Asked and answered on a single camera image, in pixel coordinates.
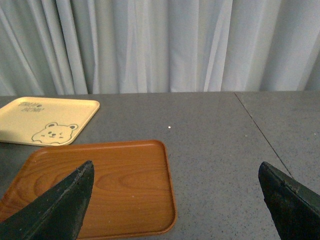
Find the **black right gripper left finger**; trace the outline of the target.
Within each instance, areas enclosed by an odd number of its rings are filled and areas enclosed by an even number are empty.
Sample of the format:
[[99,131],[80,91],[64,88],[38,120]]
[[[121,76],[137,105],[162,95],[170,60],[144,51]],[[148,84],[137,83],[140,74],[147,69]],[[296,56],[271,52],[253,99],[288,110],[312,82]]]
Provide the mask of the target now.
[[75,240],[91,199],[95,169],[88,160],[0,224],[2,240]]

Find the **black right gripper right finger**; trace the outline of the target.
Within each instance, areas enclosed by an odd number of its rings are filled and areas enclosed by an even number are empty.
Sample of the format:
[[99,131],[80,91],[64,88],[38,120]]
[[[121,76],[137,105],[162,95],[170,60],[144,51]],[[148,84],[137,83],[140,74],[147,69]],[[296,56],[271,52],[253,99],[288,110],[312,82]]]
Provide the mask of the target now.
[[258,170],[264,202],[282,240],[320,238],[320,195],[264,161]]

